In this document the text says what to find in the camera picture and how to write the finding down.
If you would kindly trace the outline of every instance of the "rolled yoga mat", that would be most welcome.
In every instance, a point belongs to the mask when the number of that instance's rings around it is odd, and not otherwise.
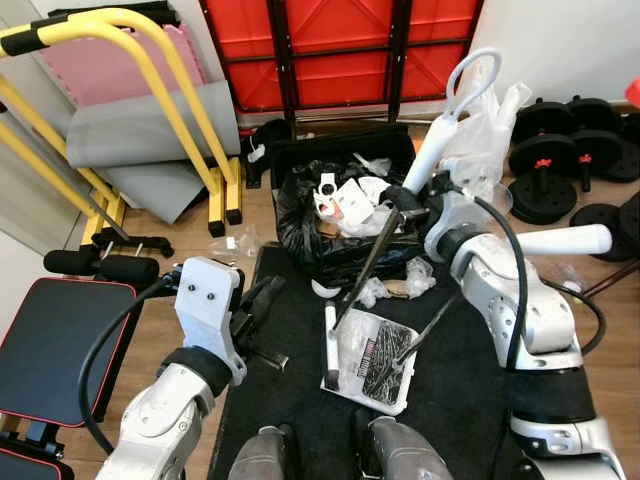
[[[196,91],[227,155],[240,153],[238,125],[227,82]],[[171,97],[203,157],[211,152],[180,90]],[[67,134],[67,156],[75,168],[141,165],[188,158],[153,95],[76,111]]]

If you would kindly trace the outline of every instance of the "white plastic bag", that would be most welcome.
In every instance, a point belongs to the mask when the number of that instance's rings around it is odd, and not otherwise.
[[[236,235],[214,241],[211,254],[224,261],[235,261],[241,257],[255,258],[260,251],[260,237],[253,223],[242,228]]]
[[[490,73],[491,62],[491,59],[481,58],[467,68],[460,89],[475,90]],[[459,187],[492,201],[493,187],[502,179],[516,113],[530,96],[529,87],[518,82],[507,89],[502,104],[499,104],[491,85],[469,104],[469,117],[458,124],[439,168],[449,170],[451,180]]]
[[[407,294],[416,298],[434,287],[433,267],[424,259],[415,257],[407,262]]]
[[[378,277],[372,277],[364,284],[360,295],[358,295],[358,301],[365,307],[372,308],[378,298],[391,298],[391,294],[382,280]]]

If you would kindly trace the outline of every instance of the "plastic wrap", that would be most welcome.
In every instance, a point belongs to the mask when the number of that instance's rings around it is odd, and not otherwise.
[[[433,267],[426,260],[416,257],[407,262],[407,294],[409,298],[419,297],[435,284]]]
[[[384,283],[382,283],[382,280],[378,277],[372,277],[367,280],[367,283],[362,287],[357,300],[365,307],[373,308],[379,298],[391,298],[391,294]]]

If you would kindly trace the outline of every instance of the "black metal stand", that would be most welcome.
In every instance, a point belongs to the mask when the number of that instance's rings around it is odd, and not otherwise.
[[[123,240],[112,228],[105,228],[102,232],[93,234],[91,240],[100,250],[105,250],[113,242],[113,247],[137,248],[142,244],[142,248],[160,250],[165,258],[171,257],[174,253],[171,242],[166,237],[130,236],[129,240]]]

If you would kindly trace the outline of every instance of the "black cable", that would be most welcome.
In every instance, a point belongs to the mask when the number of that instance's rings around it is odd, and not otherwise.
[[[452,190],[461,195],[465,195],[462,189],[458,187],[453,187]],[[511,248],[513,249],[513,254],[516,259],[516,268],[518,269],[518,310],[513,324],[513,334],[511,335],[511,341],[509,342],[506,365],[508,371],[514,371],[516,367],[518,343],[520,342],[520,337],[524,331],[524,320],[527,311],[527,302],[529,300],[529,287],[527,285],[527,269],[524,263],[524,253],[522,252],[520,242],[507,219],[504,218],[491,204],[485,202],[480,197],[473,197],[473,201],[478,204],[478,206],[486,210],[487,213],[489,213],[496,222],[500,224],[507,236],[507,239],[509,240],[509,243],[511,244]]]
[[[509,419],[511,418],[511,411],[504,409],[502,411],[502,418],[500,420],[500,429],[498,430],[498,436],[496,442],[493,445],[493,452],[491,453],[491,463],[489,464],[489,471],[487,472],[487,479],[494,480],[496,478],[496,469],[498,467],[498,457],[502,451],[504,445],[504,439],[507,436],[507,427],[509,425]]]
[[[542,283],[550,286],[551,288],[555,288],[560,292],[564,292],[568,295],[571,295],[572,297],[577,298],[587,307],[589,307],[595,314],[596,318],[598,319],[598,329],[596,330],[593,338],[591,338],[591,340],[589,340],[587,344],[580,349],[580,351],[582,352],[582,356],[589,355],[589,353],[591,353],[600,344],[600,342],[604,338],[604,334],[607,333],[607,318],[604,316],[604,313],[602,313],[602,310],[600,310],[600,308],[589,297],[585,297],[579,292],[571,290],[570,288],[567,288],[558,283],[552,282],[551,280],[547,280],[546,278],[541,278],[540,280],[542,280]]]
[[[84,362],[82,362],[82,368],[80,369],[80,375],[78,376],[78,401],[80,403],[82,419],[84,420],[84,423],[93,438],[96,439],[96,442],[98,442],[98,444],[107,453],[107,455],[110,455],[111,452],[113,452],[113,446],[111,445],[107,437],[105,437],[104,433],[102,433],[102,430],[100,430],[98,423],[95,421],[93,415],[91,414],[91,406],[89,405],[89,392],[87,383],[89,380],[91,367],[102,346],[105,344],[114,330],[118,328],[122,321],[127,318],[127,315],[129,315],[131,311],[133,311],[136,307],[141,305],[142,302],[144,302],[147,298],[165,288],[169,283],[171,283],[171,278],[169,276],[166,276],[161,280],[158,280],[142,293],[140,293],[140,295],[138,295],[127,308],[122,310],[113,318],[113,320],[111,320],[107,324],[107,327],[102,331],[98,338],[96,338],[96,340],[93,342],[93,345],[91,345],[91,348],[89,349]]]

